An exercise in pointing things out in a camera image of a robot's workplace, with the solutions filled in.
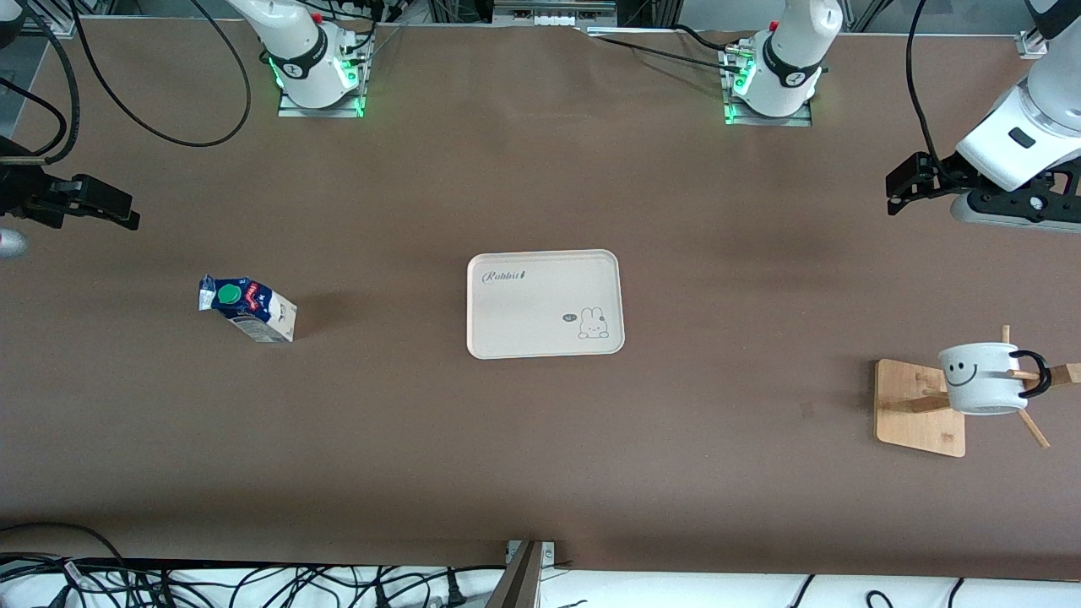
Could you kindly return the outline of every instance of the black mug handle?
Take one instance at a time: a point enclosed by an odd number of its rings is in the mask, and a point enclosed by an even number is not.
[[[1030,399],[1032,397],[1043,395],[1049,388],[1051,388],[1051,370],[1047,369],[1047,360],[1044,359],[1042,355],[1031,351],[1014,351],[1013,353],[1010,353],[1010,356],[1015,359],[1031,357],[1031,359],[1036,361],[1036,367],[1040,370],[1040,382],[1028,391],[1017,393],[1018,397],[1022,399]]]

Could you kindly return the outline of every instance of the mug holder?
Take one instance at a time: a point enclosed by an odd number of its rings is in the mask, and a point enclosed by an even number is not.
[[[1010,326],[1002,326],[1002,342],[1010,343]],[[1081,384],[1081,364],[1055,366],[1049,388]],[[1014,370],[1026,389],[1040,383],[1040,374]],[[1018,410],[1025,426],[1042,448],[1051,444],[1026,410]],[[879,441],[948,457],[964,455],[965,415],[949,405],[946,376],[929,368],[880,359],[875,364],[875,437]]]

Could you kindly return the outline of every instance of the brown mat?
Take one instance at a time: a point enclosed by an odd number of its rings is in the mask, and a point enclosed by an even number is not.
[[[206,24],[88,28],[161,129],[238,116]],[[1033,404],[1050,450],[1017,417],[970,420],[960,460],[872,437],[875,359],[934,365],[1003,322],[1081,358],[1081,237],[944,201],[886,216],[883,176],[922,146],[903,38],[840,39],[815,127],[780,130],[725,127],[709,69],[558,28],[409,28],[365,119],[278,119],[253,32],[226,30],[255,107],[206,150],[138,130],[68,44],[83,128],[55,172],[122,186],[144,222],[3,221],[31,239],[0,263],[4,520],[144,557],[463,564],[534,536],[583,568],[1081,574],[1081,395]],[[917,62],[947,153],[1029,66],[1009,38],[923,39]],[[66,104],[54,57],[35,90]],[[18,138],[52,128],[28,110]],[[625,348],[469,356],[469,259],[575,248],[619,257]],[[198,313],[204,273],[282,292],[301,339]],[[99,551],[51,538],[5,547]]]

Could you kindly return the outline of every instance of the rabbit logo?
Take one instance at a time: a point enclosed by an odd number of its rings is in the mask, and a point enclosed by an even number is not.
[[[582,326],[578,327],[578,339],[608,338],[608,321],[604,310],[600,308],[583,308]]]

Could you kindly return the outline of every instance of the mug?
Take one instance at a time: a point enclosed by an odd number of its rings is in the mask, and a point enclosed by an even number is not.
[[[1011,378],[1010,370],[1019,370],[1018,359],[1030,357],[1040,370],[1040,382],[1029,391],[1025,381]],[[946,375],[949,405],[970,415],[995,415],[1023,410],[1028,399],[1051,388],[1047,361],[1031,351],[1018,351],[1005,342],[961,344],[938,353]]]

